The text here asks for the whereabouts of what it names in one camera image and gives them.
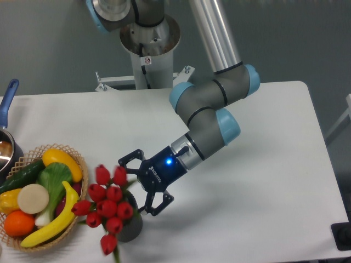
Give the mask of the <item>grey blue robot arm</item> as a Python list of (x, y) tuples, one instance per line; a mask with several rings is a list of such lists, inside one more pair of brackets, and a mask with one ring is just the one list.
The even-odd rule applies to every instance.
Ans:
[(167, 187), (208, 159), (240, 134), (227, 106), (256, 92), (260, 78), (237, 52), (221, 1), (191, 1), (214, 78), (200, 86), (186, 72), (173, 75), (173, 51), (180, 40), (177, 22), (165, 13), (164, 1), (86, 1), (97, 28), (120, 31), (120, 40), (132, 61), (137, 89), (170, 88), (169, 102), (188, 132), (153, 157), (141, 150), (122, 157), (125, 167), (139, 159), (137, 176), (146, 191), (141, 213), (157, 215), (173, 201)]

